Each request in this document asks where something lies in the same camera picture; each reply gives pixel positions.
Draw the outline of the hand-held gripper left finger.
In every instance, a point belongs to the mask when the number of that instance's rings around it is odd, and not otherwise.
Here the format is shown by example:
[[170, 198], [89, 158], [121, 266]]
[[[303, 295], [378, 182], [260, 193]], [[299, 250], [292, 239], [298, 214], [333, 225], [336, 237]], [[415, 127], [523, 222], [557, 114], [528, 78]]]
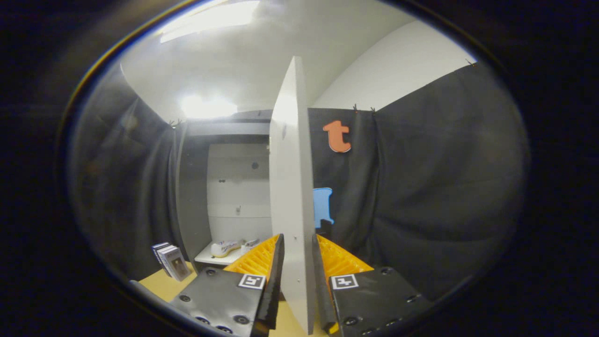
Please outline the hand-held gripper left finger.
[[205, 267], [171, 305], [203, 328], [267, 337], [276, 328], [285, 240], [263, 241], [229, 266]]

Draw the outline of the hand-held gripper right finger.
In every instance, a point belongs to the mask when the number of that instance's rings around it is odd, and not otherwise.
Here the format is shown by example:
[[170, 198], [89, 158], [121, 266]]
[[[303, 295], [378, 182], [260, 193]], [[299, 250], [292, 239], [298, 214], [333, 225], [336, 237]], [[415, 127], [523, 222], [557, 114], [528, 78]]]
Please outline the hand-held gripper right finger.
[[371, 267], [323, 237], [313, 237], [321, 328], [330, 337], [398, 337], [434, 303], [392, 267]]

